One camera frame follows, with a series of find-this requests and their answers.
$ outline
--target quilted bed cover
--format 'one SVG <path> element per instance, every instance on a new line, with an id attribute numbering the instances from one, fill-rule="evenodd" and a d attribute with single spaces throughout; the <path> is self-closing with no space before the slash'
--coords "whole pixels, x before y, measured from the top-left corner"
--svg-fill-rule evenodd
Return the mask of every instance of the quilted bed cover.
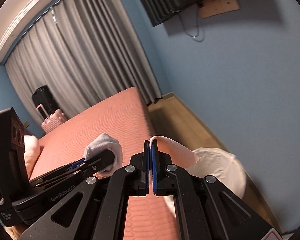
<path id="1" fill-rule="evenodd" d="M 31 179 L 82 158 L 85 147 L 101 133 L 116 138 L 123 151 L 123 166 L 143 151 L 144 140 L 154 135 L 146 105 L 133 87 L 115 94 L 71 118 L 39 140 L 42 153 Z M 130 197 L 125 240 L 178 239 L 176 219 L 162 197 Z"/>

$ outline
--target pink suitcase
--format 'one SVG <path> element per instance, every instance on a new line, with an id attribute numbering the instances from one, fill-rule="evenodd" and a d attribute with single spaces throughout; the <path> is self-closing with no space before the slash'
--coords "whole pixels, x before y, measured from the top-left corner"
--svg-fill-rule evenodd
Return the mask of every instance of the pink suitcase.
<path id="1" fill-rule="evenodd" d="M 41 124 L 42 129 L 46 133 L 50 133 L 55 128 L 68 121 L 68 119 L 65 117 L 65 114 L 60 109 L 57 109 L 53 114 L 48 115 L 42 104 L 37 106 L 37 111 L 39 111 L 39 108 L 42 108 L 47 116 L 47 118 Z"/>

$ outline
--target metal screw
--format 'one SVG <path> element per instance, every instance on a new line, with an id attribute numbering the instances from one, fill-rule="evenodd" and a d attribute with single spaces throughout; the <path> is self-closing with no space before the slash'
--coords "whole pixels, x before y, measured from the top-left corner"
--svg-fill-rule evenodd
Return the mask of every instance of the metal screw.
<path id="1" fill-rule="evenodd" d="M 97 182 L 97 178 L 96 177 L 89 177 L 86 179 L 86 182 L 88 184 L 95 184 Z"/>
<path id="2" fill-rule="evenodd" d="M 126 172 L 133 172 L 136 170 L 135 166 L 129 165 L 125 168 Z"/>
<path id="3" fill-rule="evenodd" d="M 176 171 L 177 170 L 177 166 L 170 164 L 167 166 L 167 171 Z"/>
<path id="4" fill-rule="evenodd" d="M 212 175 L 209 175 L 209 176 L 206 177 L 206 182 L 215 183 L 216 182 L 216 177 L 212 176 Z"/>

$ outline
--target black cable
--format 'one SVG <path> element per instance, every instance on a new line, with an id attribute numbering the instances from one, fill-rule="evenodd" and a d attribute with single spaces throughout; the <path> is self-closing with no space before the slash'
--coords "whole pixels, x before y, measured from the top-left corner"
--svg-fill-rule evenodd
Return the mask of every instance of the black cable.
<path id="1" fill-rule="evenodd" d="M 189 33 L 187 32 L 186 27 L 185 27 L 185 24 L 184 24 L 184 22 L 183 22 L 183 20 L 182 20 L 182 17 L 181 17 L 181 14 L 180 14 L 180 13 L 178 14 L 178 17 L 179 17 L 179 20 L 180 20 L 182 29 L 183 29 L 183 31 L 184 31 L 184 33 L 185 33 L 186 35 L 188 35 L 188 36 L 191 37 L 191 38 L 196 38 L 196 37 L 199 36 L 199 33 L 200 33 L 200 28 L 199 28 L 199 6 L 197 7 L 196 18 L 195 18 L 195 26 L 196 26 L 196 29 L 197 29 L 197 34 L 196 34 L 196 36 L 192 36 L 191 34 L 189 34 Z"/>

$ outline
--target curtain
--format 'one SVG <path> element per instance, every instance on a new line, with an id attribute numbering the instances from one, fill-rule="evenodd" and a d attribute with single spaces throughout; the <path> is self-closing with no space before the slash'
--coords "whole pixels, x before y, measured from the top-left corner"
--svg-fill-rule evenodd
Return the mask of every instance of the curtain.
<path id="1" fill-rule="evenodd" d="M 5 66 L 37 123 L 31 96 L 42 85 L 68 117 L 132 86 L 146 103 L 162 96 L 120 0 L 61 0 L 22 37 Z"/>

